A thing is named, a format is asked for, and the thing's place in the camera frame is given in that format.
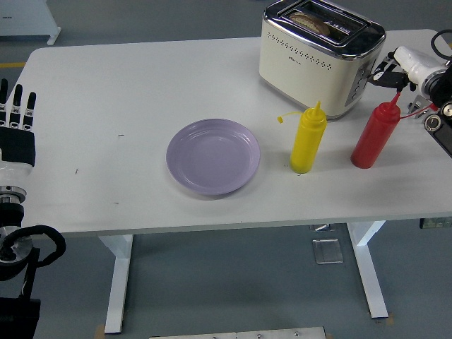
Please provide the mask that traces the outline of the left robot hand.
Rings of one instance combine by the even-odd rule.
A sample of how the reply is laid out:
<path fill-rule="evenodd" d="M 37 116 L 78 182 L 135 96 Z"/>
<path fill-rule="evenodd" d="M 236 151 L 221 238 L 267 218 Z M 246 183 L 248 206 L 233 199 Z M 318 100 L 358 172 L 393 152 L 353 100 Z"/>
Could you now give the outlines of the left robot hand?
<path fill-rule="evenodd" d="M 23 86 L 13 91 L 11 109 L 7 110 L 8 81 L 1 80 L 1 185 L 20 186 L 35 166 L 35 135 L 32 132 L 36 93 L 28 95 L 25 111 L 21 101 Z"/>

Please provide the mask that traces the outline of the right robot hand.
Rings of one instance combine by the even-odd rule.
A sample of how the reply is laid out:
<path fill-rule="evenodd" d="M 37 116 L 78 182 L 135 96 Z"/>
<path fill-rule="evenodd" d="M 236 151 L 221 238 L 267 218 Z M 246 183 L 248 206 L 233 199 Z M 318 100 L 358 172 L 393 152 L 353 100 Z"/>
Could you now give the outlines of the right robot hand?
<path fill-rule="evenodd" d="M 368 81 L 378 87 L 396 89 L 399 93 L 410 86 L 428 98 L 433 95 L 447 69 L 434 57 L 401 46 L 387 54 L 369 75 Z"/>

